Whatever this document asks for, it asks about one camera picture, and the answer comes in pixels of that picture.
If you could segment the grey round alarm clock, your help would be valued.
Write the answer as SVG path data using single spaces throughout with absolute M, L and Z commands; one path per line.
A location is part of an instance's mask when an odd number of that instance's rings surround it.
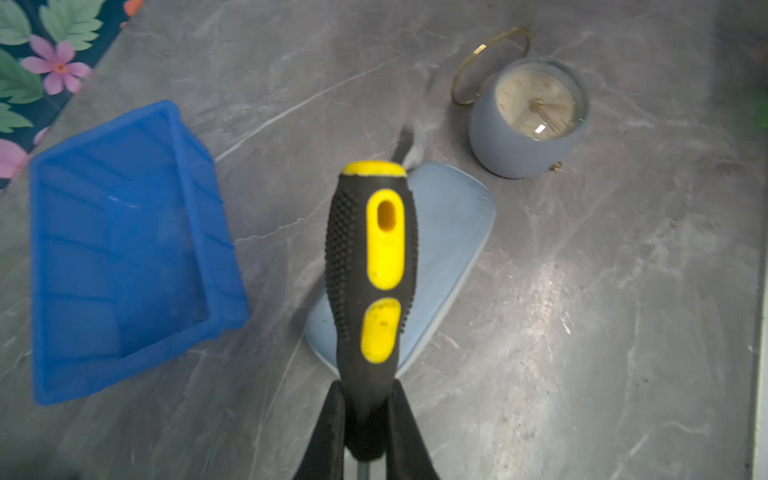
M 484 51 L 514 35 L 525 47 L 520 59 L 485 80 L 472 97 L 457 90 L 462 75 Z M 557 171 L 586 130 L 588 91 L 567 65 L 529 55 L 528 29 L 513 27 L 481 43 L 459 65 L 451 84 L 451 100 L 470 107 L 468 137 L 478 162 L 507 179 L 536 177 Z

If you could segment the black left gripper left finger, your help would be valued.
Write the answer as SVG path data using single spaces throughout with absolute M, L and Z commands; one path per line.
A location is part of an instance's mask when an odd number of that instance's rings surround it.
M 346 406 L 340 381 L 334 381 L 294 480 L 343 480 Z

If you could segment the blue plastic bin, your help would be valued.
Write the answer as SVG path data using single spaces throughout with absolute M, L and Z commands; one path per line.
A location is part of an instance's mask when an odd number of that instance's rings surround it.
M 29 194 L 38 404 L 92 395 L 248 320 L 213 159 L 174 103 L 37 155 Z

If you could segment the black yellow screwdriver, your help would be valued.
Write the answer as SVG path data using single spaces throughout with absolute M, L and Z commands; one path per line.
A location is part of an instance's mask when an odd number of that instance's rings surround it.
M 387 450 L 388 399 L 414 301 L 417 258 L 418 222 L 405 167 L 376 159 L 345 166 L 330 207 L 325 276 L 345 399 L 344 443 L 361 464 Z

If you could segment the light blue glasses case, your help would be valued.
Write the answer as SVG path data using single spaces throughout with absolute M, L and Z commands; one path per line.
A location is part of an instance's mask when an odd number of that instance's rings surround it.
M 496 206 L 474 177 L 429 162 L 408 173 L 418 219 L 414 302 L 400 335 L 396 376 L 428 345 L 449 312 L 492 231 Z

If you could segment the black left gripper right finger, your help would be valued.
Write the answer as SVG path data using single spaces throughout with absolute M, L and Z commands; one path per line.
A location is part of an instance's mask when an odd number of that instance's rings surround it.
M 407 396 L 395 379 L 387 402 L 387 480 L 439 480 Z

